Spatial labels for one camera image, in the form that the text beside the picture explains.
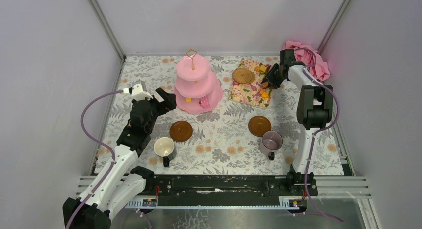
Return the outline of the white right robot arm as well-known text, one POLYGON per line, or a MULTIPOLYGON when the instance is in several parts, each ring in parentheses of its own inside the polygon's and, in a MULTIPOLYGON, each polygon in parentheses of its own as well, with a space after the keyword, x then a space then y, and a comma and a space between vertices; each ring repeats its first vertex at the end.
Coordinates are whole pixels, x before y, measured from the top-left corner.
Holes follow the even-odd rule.
POLYGON ((295 49, 280 52, 280 62, 268 67, 262 84, 271 89, 291 81, 300 90, 296 118, 300 125, 298 152, 286 175, 288 193, 298 195, 313 180, 313 150, 317 134, 328 129, 333 116, 333 89, 313 77, 308 68, 295 58, 295 49))

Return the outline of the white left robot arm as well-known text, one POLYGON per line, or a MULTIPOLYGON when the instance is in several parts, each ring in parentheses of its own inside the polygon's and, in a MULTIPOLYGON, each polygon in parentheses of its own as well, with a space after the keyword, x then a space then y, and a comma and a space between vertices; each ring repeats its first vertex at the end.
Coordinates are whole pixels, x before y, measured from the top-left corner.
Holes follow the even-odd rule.
POLYGON ((128 178, 127 170, 138 160, 151 140, 158 117, 176 108, 176 95, 156 88, 160 96, 147 92, 142 84, 107 93, 129 94, 132 110, 115 148, 104 145, 111 159, 101 172, 77 197, 63 204, 63 217, 67 229, 108 229, 115 215, 137 194, 150 194, 154 190, 154 173, 137 166, 128 178))

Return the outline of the pink cake slice toy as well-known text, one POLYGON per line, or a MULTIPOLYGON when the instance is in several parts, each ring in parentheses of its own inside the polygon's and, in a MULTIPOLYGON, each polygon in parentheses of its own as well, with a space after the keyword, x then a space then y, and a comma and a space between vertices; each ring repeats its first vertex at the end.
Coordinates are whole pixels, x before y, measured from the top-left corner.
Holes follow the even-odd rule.
POLYGON ((202 98, 201 100, 199 100, 199 105, 203 108, 203 109, 207 109, 210 107, 209 101, 205 98, 202 98))

